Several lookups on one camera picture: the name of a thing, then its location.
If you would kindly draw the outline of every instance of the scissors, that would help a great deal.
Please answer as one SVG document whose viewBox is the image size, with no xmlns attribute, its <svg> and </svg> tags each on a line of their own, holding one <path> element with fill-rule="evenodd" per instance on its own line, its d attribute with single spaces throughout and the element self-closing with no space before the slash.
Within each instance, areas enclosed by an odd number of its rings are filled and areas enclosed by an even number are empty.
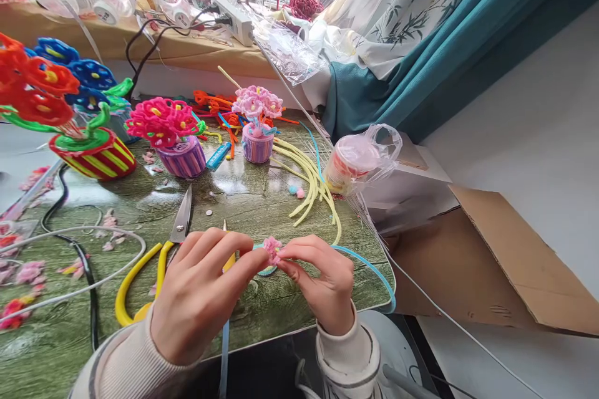
<svg viewBox="0 0 599 399">
<path fill-rule="evenodd" d="M 156 295 L 154 297 L 157 298 L 160 294 L 160 290 L 162 289 L 162 283 L 164 282 L 164 276 L 167 271 L 167 265 L 172 260 L 172 257 L 178 250 L 178 245 L 183 243 L 185 237 L 187 237 L 187 230 L 189 228 L 189 220 L 192 212 L 192 187 L 189 186 L 183 200 L 181 201 L 181 205 L 179 206 L 179 211 L 177 212 L 177 216 L 175 217 L 175 225 L 173 226 L 173 231 L 170 234 L 170 239 L 165 242 L 156 244 L 150 251 L 148 251 L 138 263 L 136 263 L 131 271 L 125 276 L 123 279 L 123 283 L 119 287 L 119 291 L 117 293 L 117 298 L 114 304 L 114 311 L 119 321 L 119 324 L 123 327 L 133 324 L 134 322 L 141 321 L 145 318 L 150 306 L 151 302 L 145 304 L 139 311 L 135 314 L 134 318 L 131 318 L 127 313 L 127 309 L 125 308 L 125 299 L 127 297 L 127 291 L 131 286 L 131 282 L 135 279 L 135 276 L 141 268 L 144 267 L 148 261 L 156 255 L 157 252 L 160 251 L 160 257 L 158 258 L 158 276 L 156 281 Z M 173 252 L 173 256 L 167 263 L 168 252 L 171 248 L 177 246 L 175 251 Z"/>
</svg>

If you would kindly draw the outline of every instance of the flower pot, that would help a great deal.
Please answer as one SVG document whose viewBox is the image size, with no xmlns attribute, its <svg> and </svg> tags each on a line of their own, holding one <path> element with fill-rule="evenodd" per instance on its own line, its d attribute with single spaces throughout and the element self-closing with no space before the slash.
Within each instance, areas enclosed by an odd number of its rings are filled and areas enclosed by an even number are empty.
<svg viewBox="0 0 599 399">
<path fill-rule="evenodd" d="M 135 170 L 131 151 L 106 128 L 98 128 L 94 138 L 88 141 L 56 135 L 49 147 L 73 170 L 100 181 L 122 178 Z"/>
<path fill-rule="evenodd" d="M 206 168 L 206 156 L 195 135 L 185 137 L 185 141 L 172 147 L 156 148 L 156 153 L 164 168 L 180 178 L 195 178 Z"/>
<path fill-rule="evenodd" d="M 268 125 L 262 125 L 266 130 L 269 130 Z M 243 155 L 245 158 L 252 163 L 264 163 L 273 153 L 273 142 L 275 135 L 264 135 L 261 137 L 253 137 L 250 134 L 250 124 L 248 123 L 243 127 L 243 136 L 241 142 L 243 144 Z"/>
</svg>

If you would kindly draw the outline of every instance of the purple flower pot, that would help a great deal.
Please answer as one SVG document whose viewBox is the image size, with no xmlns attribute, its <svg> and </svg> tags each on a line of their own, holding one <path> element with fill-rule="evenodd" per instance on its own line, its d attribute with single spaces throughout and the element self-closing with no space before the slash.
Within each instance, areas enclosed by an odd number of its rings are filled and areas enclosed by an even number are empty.
<svg viewBox="0 0 599 399">
<path fill-rule="evenodd" d="M 184 142 L 169 148 L 156 148 L 164 168 L 180 178 L 195 178 L 206 168 L 206 156 L 200 141 L 194 135 L 185 137 Z"/>
<path fill-rule="evenodd" d="M 262 125 L 262 127 L 266 130 L 270 129 L 268 125 Z M 250 134 L 250 124 L 248 123 L 243 127 L 243 136 L 241 138 L 241 142 L 243 144 L 243 155 L 252 163 L 266 162 L 273 153 L 274 140 L 274 134 L 262 134 L 261 137 L 253 137 Z"/>
</svg>

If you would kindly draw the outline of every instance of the sleeve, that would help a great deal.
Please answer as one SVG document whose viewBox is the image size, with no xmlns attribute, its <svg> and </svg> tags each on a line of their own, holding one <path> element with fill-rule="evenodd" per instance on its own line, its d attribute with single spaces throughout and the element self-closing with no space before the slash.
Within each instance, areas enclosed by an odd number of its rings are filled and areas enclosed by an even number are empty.
<svg viewBox="0 0 599 399">
<path fill-rule="evenodd" d="M 166 361 L 150 336 L 147 318 L 112 334 L 79 373 L 69 399 L 149 399 L 168 397 L 168 390 L 187 379 L 200 362 L 177 366 Z"/>
<path fill-rule="evenodd" d="M 354 325 L 345 335 L 329 335 L 317 323 L 316 359 L 324 378 L 324 399 L 384 399 L 377 382 L 379 342 L 359 322 L 353 302 L 351 306 Z"/>
</svg>

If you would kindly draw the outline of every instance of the cardboard box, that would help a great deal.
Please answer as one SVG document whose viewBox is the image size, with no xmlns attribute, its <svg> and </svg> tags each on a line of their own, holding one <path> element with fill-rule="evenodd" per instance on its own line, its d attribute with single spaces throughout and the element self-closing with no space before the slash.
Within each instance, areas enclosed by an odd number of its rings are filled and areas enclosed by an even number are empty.
<svg viewBox="0 0 599 399">
<path fill-rule="evenodd" d="M 599 303 L 496 192 L 449 187 L 460 206 L 399 236 L 393 258 L 458 322 L 599 335 Z M 440 313 L 398 270 L 396 312 Z"/>
</svg>

